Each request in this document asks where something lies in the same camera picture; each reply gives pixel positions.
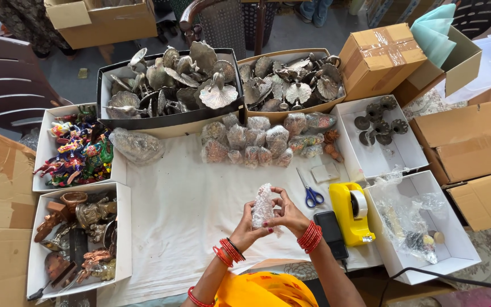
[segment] black bangle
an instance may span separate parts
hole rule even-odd
[[[230,245],[232,245],[232,247],[238,252],[238,254],[240,254],[242,256],[242,258],[244,258],[244,260],[246,260],[244,255],[242,255],[242,252],[234,245],[234,243],[232,243],[232,241],[229,238],[227,238],[227,240],[230,242]]]

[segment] white cloth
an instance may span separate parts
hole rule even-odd
[[[311,168],[330,162],[324,155],[295,156],[288,168],[270,166],[247,169],[230,163],[204,164],[200,138],[195,135],[163,140],[166,153],[155,164],[138,168],[128,164],[126,182],[132,189],[132,262],[129,279],[98,290],[98,306],[113,307],[185,293],[200,279],[213,259],[212,247],[229,237],[238,225],[246,202],[254,200],[265,183],[287,190],[308,218],[331,210],[329,183],[317,185]],[[310,187],[325,202],[308,208],[298,167]],[[348,180],[343,165],[341,181]],[[270,265],[309,261],[291,232],[281,238],[261,238],[244,252],[247,259],[235,264],[241,273],[263,260]],[[350,249],[349,268],[382,264],[374,244]]]

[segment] blue scissors handle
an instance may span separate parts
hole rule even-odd
[[[324,201],[323,195],[312,190],[312,188],[306,189],[306,206],[313,208],[316,205],[323,204]]]

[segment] woman's left hand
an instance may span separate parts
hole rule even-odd
[[[240,252],[244,252],[248,249],[257,239],[274,232],[274,229],[265,227],[253,230],[251,226],[251,209],[253,205],[255,205],[255,201],[244,205],[244,215],[242,216],[242,220],[240,220],[240,223],[230,236],[230,240]]]

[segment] woman's right hand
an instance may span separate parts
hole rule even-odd
[[[285,189],[271,187],[271,190],[281,196],[281,198],[272,199],[272,207],[280,206],[281,209],[274,209],[275,217],[264,221],[263,226],[285,226],[289,228],[297,239],[301,238],[310,225],[310,220],[293,204]]]

